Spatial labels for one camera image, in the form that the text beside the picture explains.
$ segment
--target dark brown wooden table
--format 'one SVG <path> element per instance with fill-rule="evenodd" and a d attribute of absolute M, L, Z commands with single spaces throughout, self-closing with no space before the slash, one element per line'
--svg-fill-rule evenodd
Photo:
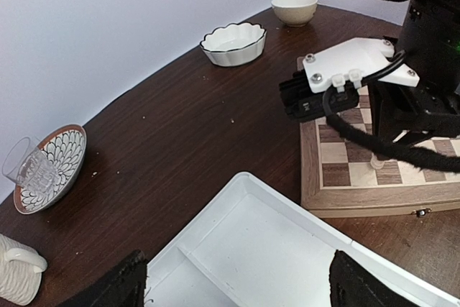
<path fill-rule="evenodd" d="M 31 216 L 18 214 L 11 196 L 0 206 L 0 233 L 33 246 L 50 265 L 31 306 L 64 301 L 133 249 L 154 257 L 240 171 L 299 203 L 299 125 L 285 116 L 278 83 L 296 71 L 300 55 L 400 30 L 326 7 L 303 28 L 283 27 L 271 10 L 250 21 L 268 30 L 261 58 L 218 68 L 191 50 L 85 125 L 86 161 L 62 201 Z M 460 296 L 460 211 L 328 222 Z"/>

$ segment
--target white plastic tray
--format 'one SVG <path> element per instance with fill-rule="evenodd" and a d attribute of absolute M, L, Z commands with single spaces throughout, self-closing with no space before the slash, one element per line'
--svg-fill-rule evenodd
<path fill-rule="evenodd" d="M 236 175 L 149 263 L 145 305 L 330 306 L 337 249 L 419 306 L 460 306 L 249 173 Z"/>

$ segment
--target dark brown square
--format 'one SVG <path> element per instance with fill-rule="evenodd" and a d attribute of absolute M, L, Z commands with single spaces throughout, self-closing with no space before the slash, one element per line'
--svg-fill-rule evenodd
<path fill-rule="evenodd" d="M 433 140 L 436 151 L 446 156 L 456 156 L 454 147 L 450 140 Z"/>
<path fill-rule="evenodd" d="M 345 146 L 348 162 L 371 162 L 372 153 L 368 149 L 364 149 L 352 142 L 346 142 Z"/>
<path fill-rule="evenodd" d="M 382 169 L 375 170 L 379 185 L 397 185 L 403 183 L 397 162 L 385 162 Z"/>
<path fill-rule="evenodd" d="M 348 163 L 323 163 L 323 185 L 351 186 Z"/>
<path fill-rule="evenodd" d="M 366 131 L 369 134 L 372 134 L 372 124 L 364 124 L 366 126 Z"/>
<path fill-rule="evenodd" d="M 318 125 L 318 130 L 321 143 L 341 143 L 344 141 L 340 138 L 339 133 L 328 125 Z"/>
<path fill-rule="evenodd" d="M 369 101 L 368 95 L 359 97 L 359 108 L 371 108 L 371 103 Z"/>
<path fill-rule="evenodd" d="M 425 181 L 432 183 L 435 181 L 446 181 L 446 174 L 442 172 L 436 172 L 435 170 L 424 170 Z"/>
<path fill-rule="evenodd" d="M 347 109 L 346 111 L 341 112 L 341 117 L 343 120 L 350 124 L 363 124 L 364 120 L 362 118 L 361 111 L 359 108 Z"/>

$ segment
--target textured mug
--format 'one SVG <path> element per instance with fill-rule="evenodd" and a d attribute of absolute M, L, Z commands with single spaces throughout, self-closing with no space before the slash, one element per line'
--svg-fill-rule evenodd
<path fill-rule="evenodd" d="M 25 306 L 37 295 L 46 260 L 33 248 L 0 234 L 0 298 Z"/>

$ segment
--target mug handle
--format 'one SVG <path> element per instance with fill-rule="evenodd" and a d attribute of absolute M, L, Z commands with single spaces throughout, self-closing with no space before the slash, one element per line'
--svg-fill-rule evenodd
<path fill-rule="evenodd" d="M 11 262 L 12 260 L 17 260 L 19 262 L 26 262 L 27 264 L 31 264 L 34 266 L 34 272 L 40 273 L 47 269 L 48 263 L 46 262 L 44 257 L 40 257 L 35 253 L 27 251 L 22 248 L 11 248 L 4 254 L 4 259 L 7 262 Z"/>

